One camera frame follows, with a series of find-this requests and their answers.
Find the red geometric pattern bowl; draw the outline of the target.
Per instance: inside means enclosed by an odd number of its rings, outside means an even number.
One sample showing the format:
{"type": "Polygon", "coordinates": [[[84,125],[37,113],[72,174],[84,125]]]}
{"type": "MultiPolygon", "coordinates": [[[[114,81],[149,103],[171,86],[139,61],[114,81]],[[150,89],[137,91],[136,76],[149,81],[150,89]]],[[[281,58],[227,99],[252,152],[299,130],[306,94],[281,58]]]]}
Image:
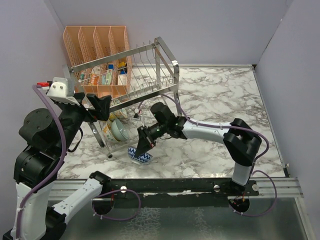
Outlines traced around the red geometric pattern bowl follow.
{"type": "Polygon", "coordinates": [[[132,162],[139,164],[139,165],[147,165],[149,164],[153,156],[149,154],[148,152],[140,155],[140,156],[135,156],[137,149],[133,146],[128,147],[127,149],[127,155],[131,159],[132,162]]]}

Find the white bowl green leaves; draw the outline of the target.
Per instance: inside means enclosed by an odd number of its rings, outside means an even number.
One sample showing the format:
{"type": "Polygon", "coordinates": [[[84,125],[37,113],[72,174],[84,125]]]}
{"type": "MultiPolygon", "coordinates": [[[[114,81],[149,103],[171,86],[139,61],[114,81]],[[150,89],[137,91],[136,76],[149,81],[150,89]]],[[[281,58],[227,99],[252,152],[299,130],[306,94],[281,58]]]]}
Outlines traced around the white bowl green leaves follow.
{"type": "MultiPolygon", "coordinates": [[[[119,105],[121,102],[118,99],[113,99],[110,102],[110,107],[113,107],[114,105],[119,105]]],[[[111,112],[109,114],[109,120],[111,122],[113,122],[115,119],[127,119],[128,118],[128,114],[127,111],[124,108],[118,109],[114,112],[111,112]]]]}

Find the white bowl orange flower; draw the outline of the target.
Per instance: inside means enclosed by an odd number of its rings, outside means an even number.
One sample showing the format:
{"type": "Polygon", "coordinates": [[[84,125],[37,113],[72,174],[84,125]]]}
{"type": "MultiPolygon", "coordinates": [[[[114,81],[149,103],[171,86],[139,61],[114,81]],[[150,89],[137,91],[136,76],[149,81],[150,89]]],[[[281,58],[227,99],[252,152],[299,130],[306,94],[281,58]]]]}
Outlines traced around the white bowl orange flower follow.
{"type": "Polygon", "coordinates": [[[111,124],[109,122],[103,122],[102,123],[102,133],[105,138],[105,140],[109,143],[118,143],[118,140],[114,137],[111,129],[111,124]]]}

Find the teal spiral bowl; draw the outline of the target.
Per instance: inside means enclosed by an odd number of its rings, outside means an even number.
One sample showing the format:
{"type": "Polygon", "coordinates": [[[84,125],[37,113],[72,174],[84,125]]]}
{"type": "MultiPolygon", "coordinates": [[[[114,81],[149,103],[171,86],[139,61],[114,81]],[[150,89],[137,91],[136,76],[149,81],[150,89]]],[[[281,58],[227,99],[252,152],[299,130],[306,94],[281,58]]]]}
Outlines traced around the teal spiral bowl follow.
{"type": "Polygon", "coordinates": [[[129,139],[127,130],[119,119],[115,119],[112,122],[111,131],[118,141],[126,141],[129,139]]]}

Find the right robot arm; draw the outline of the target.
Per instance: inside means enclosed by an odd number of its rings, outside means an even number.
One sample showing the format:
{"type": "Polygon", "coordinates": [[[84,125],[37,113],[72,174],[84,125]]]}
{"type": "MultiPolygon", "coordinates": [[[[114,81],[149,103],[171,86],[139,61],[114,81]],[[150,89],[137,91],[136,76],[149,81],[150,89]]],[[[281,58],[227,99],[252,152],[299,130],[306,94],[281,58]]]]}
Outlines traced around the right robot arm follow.
{"type": "Polygon", "coordinates": [[[225,145],[234,160],[234,170],[229,189],[240,196],[248,189],[248,181],[254,160],[262,143],[261,137],[240,118],[231,123],[214,125],[195,121],[186,116],[176,116],[162,102],[150,108],[157,123],[137,129],[138,143],[134,157],[141,159],[156,146],[156,140],[164,134],[173,139],[200,139],[225,145]]]}

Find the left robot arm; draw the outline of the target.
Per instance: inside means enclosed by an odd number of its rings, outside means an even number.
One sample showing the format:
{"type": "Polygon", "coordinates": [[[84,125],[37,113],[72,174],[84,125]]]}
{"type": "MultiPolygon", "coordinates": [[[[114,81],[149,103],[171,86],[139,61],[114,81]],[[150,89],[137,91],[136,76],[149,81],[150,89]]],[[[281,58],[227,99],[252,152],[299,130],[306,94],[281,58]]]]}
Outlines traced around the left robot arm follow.
{"type": "Polygon", "coordinates": [[[76,103],[60,103],[57,115],[46,97],[43,108],[31,111],[24,119],[19,135],[27,147],[18,155],[13,178],[17,191],[17,209],[13,228],[5,240],[58,240],[70,219],[92,198],[106,197],[110,178],[100,171],[90,174],[84,185],[62,202],[49,206],[49,194],[70,145],[84,122],[107,120],[111,96],[98,98],[92,93],[75,94],[76,103]]]}

